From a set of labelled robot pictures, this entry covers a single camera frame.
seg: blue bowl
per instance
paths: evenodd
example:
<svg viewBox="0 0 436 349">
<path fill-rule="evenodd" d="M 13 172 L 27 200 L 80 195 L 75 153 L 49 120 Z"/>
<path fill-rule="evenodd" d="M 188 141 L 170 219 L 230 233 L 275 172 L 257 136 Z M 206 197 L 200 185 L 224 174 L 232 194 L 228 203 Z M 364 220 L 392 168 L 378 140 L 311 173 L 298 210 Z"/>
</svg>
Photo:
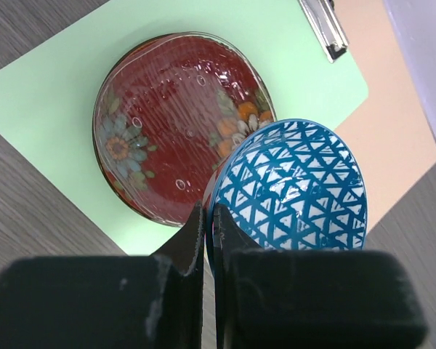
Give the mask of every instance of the blue bowl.
<svg viewBox="0 0 436 349">
<path fill-rule="evenodd" d="M 363 178 L 349 148 L 312 121 L 276 121 L 243 141 L 214 174 L 207 206 L 212 259 L 215 204 L 264 249 L 362 249 Z"/>
</svg>

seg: plate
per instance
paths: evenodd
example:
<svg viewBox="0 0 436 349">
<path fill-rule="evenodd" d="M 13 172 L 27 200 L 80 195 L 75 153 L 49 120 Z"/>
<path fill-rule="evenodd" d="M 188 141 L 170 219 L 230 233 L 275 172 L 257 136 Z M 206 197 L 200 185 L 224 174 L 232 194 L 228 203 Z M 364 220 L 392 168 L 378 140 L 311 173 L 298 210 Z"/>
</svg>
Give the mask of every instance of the plate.
<svg viewBox="0 0 436 349">
<path fill-rule="evenodd" d="M 108 74 L 94 108 L 94 149 L 126 204 L 181 226 L 220 161 L 274 120 L 265 85 L 238 49 L 177 33 L 135 47 Z"/>
</svg>

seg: mint green sheet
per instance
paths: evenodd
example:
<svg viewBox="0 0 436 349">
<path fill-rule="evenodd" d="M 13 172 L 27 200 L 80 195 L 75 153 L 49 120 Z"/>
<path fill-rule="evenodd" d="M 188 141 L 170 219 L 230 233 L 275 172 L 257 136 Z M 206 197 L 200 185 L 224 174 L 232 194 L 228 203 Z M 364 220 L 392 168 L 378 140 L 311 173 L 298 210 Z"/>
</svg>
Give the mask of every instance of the mint green sheet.
<svg viewBox="0 0 436 349">
<path fill-rule="evenodd" d="M 111 0 L 0 70 L 0 134 L 127 254 L 150 254 L 177 229 L 134 213 L 109 188 L 93 153 L 92 109 L 120 56 L 178 31 L 236 45 L 278 119 L 334 129 L 368 94 L 350 55 L 328 63 L 296 0 Z"/>
</svg>

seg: orange flower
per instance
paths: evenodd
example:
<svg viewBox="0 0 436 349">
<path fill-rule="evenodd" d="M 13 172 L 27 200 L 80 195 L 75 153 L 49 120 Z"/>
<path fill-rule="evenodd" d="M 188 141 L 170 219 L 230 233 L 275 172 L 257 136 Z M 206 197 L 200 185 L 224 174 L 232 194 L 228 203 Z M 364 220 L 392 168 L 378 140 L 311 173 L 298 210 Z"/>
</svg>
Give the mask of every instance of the orange flower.
<svg viewBox="0 0 436 349">
<path fill-rule="evenodd" d="M 235 118 L 224 118 L 218 122 L 218 131 L 223 137 L 231 137 L 238 131 L 238 121 Z"/>
<path fill-rule="evenodd" d="M 234 150 L 235 144 L 231 138 L 227 138 L 226 140 L 222 140 L 218 145 L 218 154 L 224 158 L 231 154 Z"/>
<path fill-rule="evenodd" d="M 238 106 L 239 116 L 245 122 L 249 122 L 250 115 L 259 115 L 259 111 L 252 102 L 244 102 Z"/>
</svg>

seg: clipboard clip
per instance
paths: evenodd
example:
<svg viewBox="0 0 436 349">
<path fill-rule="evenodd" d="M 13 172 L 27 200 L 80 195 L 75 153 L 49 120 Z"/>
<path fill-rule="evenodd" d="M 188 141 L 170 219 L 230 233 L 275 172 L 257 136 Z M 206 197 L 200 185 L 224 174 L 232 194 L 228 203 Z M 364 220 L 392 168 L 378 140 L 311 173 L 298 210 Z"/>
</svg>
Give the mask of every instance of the clipboard clip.
<svg viewBox="0 0 436 349">
<path fill-rule="evenodd" d="M 347 52 L 349 42 L 329 0 L 299 0 L 330 63 Z"/>
</svg>

